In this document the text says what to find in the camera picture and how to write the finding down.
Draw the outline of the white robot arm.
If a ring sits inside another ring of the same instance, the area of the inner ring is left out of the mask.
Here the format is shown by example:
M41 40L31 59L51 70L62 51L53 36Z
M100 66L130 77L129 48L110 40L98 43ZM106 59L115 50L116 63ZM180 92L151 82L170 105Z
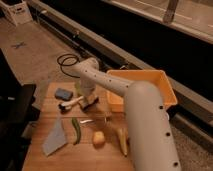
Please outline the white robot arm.
M182 171L163 95L156 85L101 72L95 58L72 69L80 76L86 95L98 84L123 98L135 171Z

